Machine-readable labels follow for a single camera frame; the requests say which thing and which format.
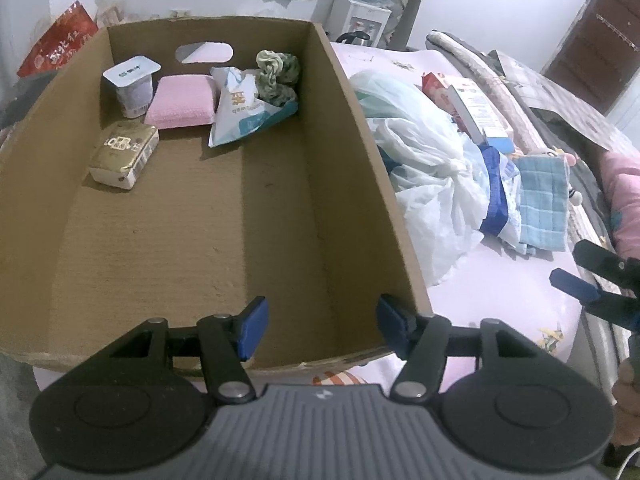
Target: box handle hole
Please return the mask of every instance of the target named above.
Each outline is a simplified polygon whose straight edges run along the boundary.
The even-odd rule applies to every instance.
[[[234,56],[228,43],[201,41],[179,46],[175,49],[175,59],[181,63],[226,63]]]

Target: floor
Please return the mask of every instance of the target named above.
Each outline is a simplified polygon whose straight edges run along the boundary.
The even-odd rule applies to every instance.
[[[29,409],[38,394],[30,366],[0,354],[0,478],[30,480],[44,462],[29,431]]]

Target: blue towel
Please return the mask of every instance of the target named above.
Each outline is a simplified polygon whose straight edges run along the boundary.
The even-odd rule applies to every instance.
[[[530,155],[516,158],[522,195],[521,254],[535,254],[536,248],[566,250],[569,202],[569,167],[560,156]]]

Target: yogurt cup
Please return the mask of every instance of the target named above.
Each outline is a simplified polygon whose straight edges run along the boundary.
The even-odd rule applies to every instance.
[[[102,74],[116,87],[122,114],[134,119],[145,114],[154,97],[151,75],[160,65],[145,56],[136,56],[117,64]]]

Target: human hand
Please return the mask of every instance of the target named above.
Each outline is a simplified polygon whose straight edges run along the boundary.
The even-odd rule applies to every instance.
[[[632,446],[640,439],[640,392],[634,388],[634,369],[626,359],[618,368],[618,380],[611,390],[617,400],[614,406],[614,446]]]

